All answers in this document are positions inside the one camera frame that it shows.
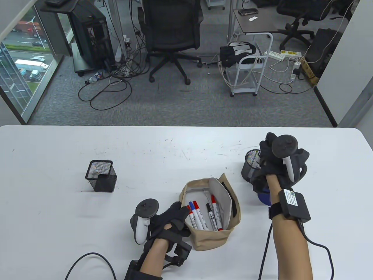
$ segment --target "whiteboard marker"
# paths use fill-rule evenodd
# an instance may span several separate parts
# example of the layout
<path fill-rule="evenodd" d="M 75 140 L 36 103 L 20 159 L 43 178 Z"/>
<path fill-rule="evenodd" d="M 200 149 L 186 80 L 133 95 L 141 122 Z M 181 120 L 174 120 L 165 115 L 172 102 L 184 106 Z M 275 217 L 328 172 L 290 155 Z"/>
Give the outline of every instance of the whiteboard marker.
<path fill-rule="evenodd" d="M 211 201 L 212 201 L 212 208 L 214 209 L 214 215 L 215 215 L 215 220 L 216 220 L 216 225 L 217 225 L 217 230 L 223 230 L 222 227 L 222 221 L 220 219 L 220 213 L 219 209 L 216 204 L 215 196 L 211 195 Z"/>
<path fill-rule="evenodd" d="M 197 225 L 197 228 L 199 229 L 199 230 L 203 230 L 203 226 L 202 226 L 202 224 L 201 224 L 201 221 L 200 221 L 200 219 L 198 219 L 198 214 L 197 214 L 197 211 L 195 210 L 195 207 L 194 207 L 194 205 L 193 205 L 193 202 L 189 202 L 189 206 L 190 206 L 190 209 L 192 209 L 192 213 L 193 213 L 193 216 L 194 216 L 194 218 L 195 218 L 195 224 Z"/>
<path fill-rule="evenodd" d="M 190 209 L 189 205 L 187 205 L 187 208 L 189 209 L 190 222 L 192 223 L 193 228 L 197 230 L 198 227 L 197 227 L 197 224 L 195 223 L 195 216 L 193 215 L 192 209 Z"/>
<path fill-rule="evenodd" d="M 214 231 L 217 231 L 217 225 L 216 225 L 216 222 L 215 222 L 214 214 L 212 214 L 211 207 L 208 203 L 206 204 L 206 207 L 207 207 L 207 212 L 209 213 L 212 229 Z"/>
<path fill-rule="evenodd" d="M 201 210 L 200 210 L 200 207 L 199 207 L 198 204 L 197 204 L 197 201 L 194 200 L 194 201 L 193 201 L 193 204 L 194 204 L 195 210 L 197 211 L 198 217 L 199 217 L 200 220 L 201 220 L 201 223 L 202 223 L 203 229 L 204 229 L 204 230 L 208 230 L 209 228 L 207 227 L 206 221 L 205 221 L 205 219 L 204 219 L 203 216 L 202 216 L 202 212 L 201 212 Z"/>

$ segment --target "metal cart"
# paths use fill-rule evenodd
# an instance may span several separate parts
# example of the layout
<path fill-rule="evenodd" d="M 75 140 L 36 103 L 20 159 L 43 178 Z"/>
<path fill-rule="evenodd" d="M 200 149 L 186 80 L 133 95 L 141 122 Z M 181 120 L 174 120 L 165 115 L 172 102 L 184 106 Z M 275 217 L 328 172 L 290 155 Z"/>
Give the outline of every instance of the metal cart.
<path fill-rule="evenodd" d="M 249 33 L 248 35 L 253 35 L 253 41 L 251 43 L 257 48 L 257 50 L 259 50 L 259 56 L 256 56 L 256 55 L 245 56 L 244 58 L 240 60 L 239 63 L 236 63 L 232 67 L 225 69 L 225 75 L 227 77 L 227 80 L 230 84 L 233 85 L 233 87 L 231 87 L 231 97 L 234 97 L 235 93 L 253 93 L 253 96 L 257 96 L 258 90 L 260 87 L 260 82 L 261 82 L 261 79 L 263 78 L 264 69 L 268 61 L 269 52 L 272 47 L 273 36 L 271 33 L 268 33 L 268 32 Z M 270 43 L 269 43 L 268 51 L 266 55 L 263 54 L 263 52 L 260 50 L 258 44 L 255 41 L 255 36 L 257 35 L 265 35 L 270 38 Z M 242 63 L 245 59 L 250 59 L 250 58 L 251 59 L 258 58 L 258 60 L 260 59 L 260 61 L 257 63 L 251 63 L 251 64 Z M 255 74 L 252 72 L 252 70 L 254 69 L 261 69 L 259 80 L 257 80 L 257 78 L 255 77 Z"/>
<path fill-rule="evenodd" d="M 215 6 L 223 6 L 223 10 L 225 10 L 225 0 L 206 0 L 206 3 L 209 10 Z"/>

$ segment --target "hand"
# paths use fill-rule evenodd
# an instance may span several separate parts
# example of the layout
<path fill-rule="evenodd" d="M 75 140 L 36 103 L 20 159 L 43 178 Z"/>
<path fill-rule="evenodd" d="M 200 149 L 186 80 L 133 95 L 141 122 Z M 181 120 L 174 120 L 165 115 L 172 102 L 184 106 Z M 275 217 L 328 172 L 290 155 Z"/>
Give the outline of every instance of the hand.
<path fill-rule="evenodd" d="M 267 133 L 266 139 L 259 143 L 260 146 L 260 168 L 264 175 L 286 175 L 286 165 L 282 159 L 275 157 L 272 152 L 272 143 L 277 138 L 274 133 Z"/>
<path fill-rule="evenodd" d="M 150 240 L 157 236 L 165 229 L 170 230 L 181 236 L 189 236 L 190 232 L 185 227 L 185 219 L 189 214 L 186 206 L 181 207 L 181 202 L 173 203 L 169 209 L 160 215 L 155 215 L 150 219 Z M 170 242 L 168 252 L 172 249 L 173 243 Z"/>

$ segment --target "glass window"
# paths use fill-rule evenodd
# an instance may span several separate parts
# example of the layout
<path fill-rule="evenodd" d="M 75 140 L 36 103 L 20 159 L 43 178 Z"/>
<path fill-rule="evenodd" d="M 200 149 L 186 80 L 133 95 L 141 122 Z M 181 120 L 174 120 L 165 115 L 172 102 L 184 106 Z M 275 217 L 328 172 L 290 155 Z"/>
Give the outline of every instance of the glass window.
<path fill-rule="evenodd" d="M 62 29 L 65 32 L 65 36 L 67 37 L 69 35 L 69 32 L 71 31 L 71 25 L 69 22 L 69 17 L 67 14 L 59 13 L 58 18 L 60 19 Z"/>
<path fill-rule="evenodd" d="M 54 59 L 34 7 L 0 48 L 0 86 L 22 115 Z"/>

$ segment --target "black marker cap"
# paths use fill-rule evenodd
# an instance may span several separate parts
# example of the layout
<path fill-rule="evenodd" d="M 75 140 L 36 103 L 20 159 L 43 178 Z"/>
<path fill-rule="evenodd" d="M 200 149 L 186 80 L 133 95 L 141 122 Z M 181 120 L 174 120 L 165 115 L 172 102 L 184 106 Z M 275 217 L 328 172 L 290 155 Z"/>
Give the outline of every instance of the black marker cap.
<path fill-rule="evenodd" d="M 209 204 L 209 203 L 207 203 L 207 204 L 206 204 L 206 207 L 207 207 L 207 212 L 212 212 L 212 211 L 211 211 L 211 207 L 210 207 L 210 204 Z"/>

